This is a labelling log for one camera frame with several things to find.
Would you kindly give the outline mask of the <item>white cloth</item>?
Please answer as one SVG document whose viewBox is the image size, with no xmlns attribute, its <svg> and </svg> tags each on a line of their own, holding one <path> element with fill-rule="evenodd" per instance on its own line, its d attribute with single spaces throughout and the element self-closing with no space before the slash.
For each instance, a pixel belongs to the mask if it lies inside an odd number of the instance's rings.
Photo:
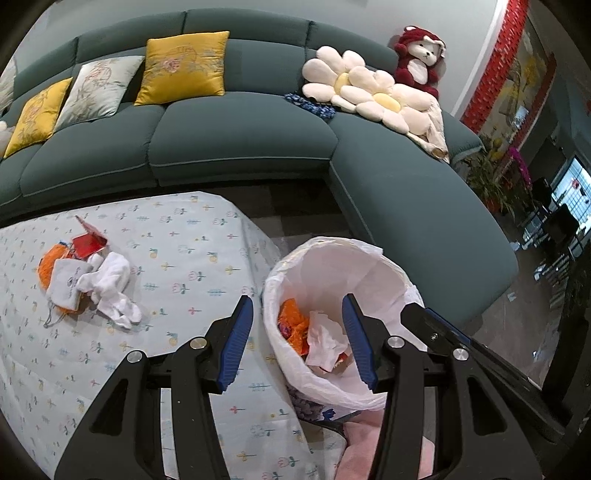
<svg viewBox="0 0 591 480">
<path fill-rule="evenodd" d="M 97 270 L 80 276 L 78 291 L 89 294 L 96 309 L 126 330 L 140 323 L 142 313 L 123 292 L 131 274 L 129 261 L 121 254 L 110 252 Z"/>
</svg>

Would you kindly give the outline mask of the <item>grey drawstring pouch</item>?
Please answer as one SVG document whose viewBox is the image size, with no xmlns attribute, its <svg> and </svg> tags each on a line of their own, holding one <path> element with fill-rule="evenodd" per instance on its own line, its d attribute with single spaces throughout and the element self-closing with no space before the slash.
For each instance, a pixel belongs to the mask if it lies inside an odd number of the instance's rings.
<svg viewBox="0 0 591 480">
<path fill-rule="evenodd" d="M 82 275 L 92 271 L 92 265 L 82 260 L 62 258 L 54 262 L 46 290 L 48 317 L 43 324 L 44 328 L 49 328 L 63 316 L 79 310 L 82 292 L 77 288 L 77 282 Z"/>
</svg>

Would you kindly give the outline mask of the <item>orange plastic bag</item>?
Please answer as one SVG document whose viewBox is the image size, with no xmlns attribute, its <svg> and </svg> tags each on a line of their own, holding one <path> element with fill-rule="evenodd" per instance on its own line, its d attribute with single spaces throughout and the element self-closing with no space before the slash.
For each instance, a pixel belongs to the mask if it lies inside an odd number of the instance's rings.
<svg viewBox="0 0 591 480">
<path fill-rule="evenodd" d="M 307 356 L 310 351 L 309 327 L 310 319 L 301 312 L 294 298 L 287 299 L 281 304 L 280 313 L 277 316 L 277 328 L 290 347 L 301 357 Z"/>
</svg>

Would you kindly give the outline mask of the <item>white trash bag bin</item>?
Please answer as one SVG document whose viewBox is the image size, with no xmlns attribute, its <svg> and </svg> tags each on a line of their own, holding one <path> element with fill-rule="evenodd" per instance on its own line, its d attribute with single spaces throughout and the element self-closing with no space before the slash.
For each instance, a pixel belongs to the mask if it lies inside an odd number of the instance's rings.
<svg viewBox="0 0 591 480">
<path fill-rule="evenodd" d="M 377 246 L 315 237 L 277 262 L 263 287 L 263 324 L 287 385 L 304 403 L 338 415 L 386 404 L 356 368 L 342 320 L 342 300 L 349 294 L 390 334 L 426 350 L 401 322 L 406 305 L 422 304 L 420 292 Z"/>
</svg>

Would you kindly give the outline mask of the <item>crumpled white paper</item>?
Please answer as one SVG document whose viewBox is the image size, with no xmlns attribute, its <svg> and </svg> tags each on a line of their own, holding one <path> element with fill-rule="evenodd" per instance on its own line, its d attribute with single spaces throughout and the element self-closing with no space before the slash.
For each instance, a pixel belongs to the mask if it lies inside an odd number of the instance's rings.
<svg viewBox="0 0 591 480">
<path fill-rule="evenodd" d="M 310 312 L 308 347 L 305 364 L 327 373 L 341 366 L 352 353 L 342 326 L 320 311 Z"/>
</svg>

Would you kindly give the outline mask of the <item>floral white tablecloth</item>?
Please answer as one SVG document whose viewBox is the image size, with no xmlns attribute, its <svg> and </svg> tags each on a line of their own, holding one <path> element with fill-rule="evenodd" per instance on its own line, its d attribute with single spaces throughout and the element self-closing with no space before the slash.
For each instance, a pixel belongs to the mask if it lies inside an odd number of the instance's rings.
<svg viewBox="0 0 591 480">
<path fill-rule="evenodd" d="M 40 287 L 42 256 L 78 235 L 103 232 L 130 263 L 126 295 L 141 322 L 116 326 L 94 307 L 51 312 Z M 1 231 L 1 410 L 47 475 L 83 415 L 131 351 L 176 350 L 228 316 L 242 296 L 259 302 L 280 250 L 219 196 L 185 193 L 61 212 Z M 228 391 L 211 399 L 233 479 L 331 479 L 346 442 L 297 418 L 263 320 L 253 320 Z"/>
</svg>

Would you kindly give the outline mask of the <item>pink cushion stool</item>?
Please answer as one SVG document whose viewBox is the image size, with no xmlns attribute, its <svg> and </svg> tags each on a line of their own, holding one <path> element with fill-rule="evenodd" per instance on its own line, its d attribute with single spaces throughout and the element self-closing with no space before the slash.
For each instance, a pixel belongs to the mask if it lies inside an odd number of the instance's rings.
<svg viewBox="0 0 591 480">
<path fill-rule="evenodd" d="M 363 411 L 344 424 L 348 446 L 342 455 L 335 480 L 368 480 L 378 447 L 384 411 Z"/>
</svg>

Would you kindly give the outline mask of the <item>potted plant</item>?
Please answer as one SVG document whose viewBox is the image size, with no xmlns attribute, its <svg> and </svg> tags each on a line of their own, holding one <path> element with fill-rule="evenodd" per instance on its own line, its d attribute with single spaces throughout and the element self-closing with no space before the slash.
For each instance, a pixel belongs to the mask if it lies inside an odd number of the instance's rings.
<svg viewBox="0 0 591 480">
<path fill-rule="evenodd" d="M 466 181 L 492 214 L 523 216 L 533 206 L 533 181 L 521 153 L 501 138 L 486 139 L 484 147 L 460 163 Z"/>
</svg>

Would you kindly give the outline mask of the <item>red paper packet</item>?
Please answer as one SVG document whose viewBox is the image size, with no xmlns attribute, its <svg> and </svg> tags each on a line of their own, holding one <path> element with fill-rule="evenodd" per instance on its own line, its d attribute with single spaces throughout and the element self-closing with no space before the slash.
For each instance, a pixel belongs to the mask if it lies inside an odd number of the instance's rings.
<svg viewBox="0 0 591 480">
<path fill-rule="evenodd" d="M 108 240 L 97 228 L 80 216 L 76 215 L 75 218 L 84 229 L 84 233 L 72 238 L 73 253 L 79 259 L 87 259 L 101 251 L 107 245 Z"/>
</svg>

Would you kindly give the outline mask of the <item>blue patterned cloth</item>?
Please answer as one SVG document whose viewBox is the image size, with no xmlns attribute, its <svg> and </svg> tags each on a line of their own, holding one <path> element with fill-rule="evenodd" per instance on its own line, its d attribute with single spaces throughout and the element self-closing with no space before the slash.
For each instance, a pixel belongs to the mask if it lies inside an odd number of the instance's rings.
<svg viewBox="0 0 591 480">
<path fill-rule="evenodd" d="M 329 122 L 329 120 L 335 117 L 335 108 L 331 104 L 310 100 L 297 93 L 284 94 L 283 99 L 287 100 L 291 105 L 321 118 L 325 122 Z"/>
</svg>

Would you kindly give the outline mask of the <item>large yellow embroidered cushion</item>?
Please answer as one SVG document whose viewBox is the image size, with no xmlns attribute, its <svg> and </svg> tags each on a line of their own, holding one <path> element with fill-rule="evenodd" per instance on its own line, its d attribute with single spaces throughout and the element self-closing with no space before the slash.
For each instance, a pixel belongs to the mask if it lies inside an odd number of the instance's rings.
<svg viewBox="0 0 591 480">
<path fill-rule="evenodd" d="M 222 96 L 228 31 L 149 39 L 135 106 Z"/>
</svg>

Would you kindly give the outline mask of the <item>grey embroidered cushion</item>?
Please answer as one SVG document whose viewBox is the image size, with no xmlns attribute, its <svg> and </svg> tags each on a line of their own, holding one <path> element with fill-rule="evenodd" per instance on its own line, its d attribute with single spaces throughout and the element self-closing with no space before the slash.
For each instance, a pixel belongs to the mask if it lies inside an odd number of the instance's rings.
<svg viewBox="0 0 591 480">
<path fill-rule="evenodd" d="M 84 64 L 70 89 L 54 131 L 114 115 L 143 61 L 143 55 L 132 55 Z"/>
</svg>

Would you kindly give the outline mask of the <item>red monkey plush toy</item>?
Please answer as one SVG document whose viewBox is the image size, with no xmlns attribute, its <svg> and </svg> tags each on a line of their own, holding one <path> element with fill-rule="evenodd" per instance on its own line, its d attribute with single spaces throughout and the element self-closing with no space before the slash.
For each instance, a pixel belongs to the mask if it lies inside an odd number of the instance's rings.
<svg viewBox="0 0 591 480">
<path fill-rule="evenodd" d="M 433 32 L 408 25 L 394 44 L 398 65 L 394 80 L 439 99 L 439 64 L 445 59 L 446 43 Z"/>
</svg>

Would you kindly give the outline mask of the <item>white long plush pillow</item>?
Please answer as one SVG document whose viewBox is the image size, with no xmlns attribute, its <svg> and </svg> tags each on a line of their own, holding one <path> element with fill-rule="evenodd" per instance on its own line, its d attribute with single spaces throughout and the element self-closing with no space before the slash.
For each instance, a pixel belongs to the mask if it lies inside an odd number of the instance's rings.
<svg viewBox="0 0 591 480">
<path fill-rule="evenodd" d="M 14 95 L 14 81 L 17 74 L 15 58 L 7 63 L 0 77 L 0 111 L 3 112 L 10 106 Z"/>
</svg>

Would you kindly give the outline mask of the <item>red wall decoration strip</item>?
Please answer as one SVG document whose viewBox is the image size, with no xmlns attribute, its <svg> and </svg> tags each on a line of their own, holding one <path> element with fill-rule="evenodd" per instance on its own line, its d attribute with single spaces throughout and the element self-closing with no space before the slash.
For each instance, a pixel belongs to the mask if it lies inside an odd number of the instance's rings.
<svg viewBox="0 0 591 480">
<path fill-rule="evenodd" d="M 509 0 L 492 53 L 462 116 L 462 123 L 478 134 L 505 83 L 525 28 L 528 0 Z"/>
</svg>

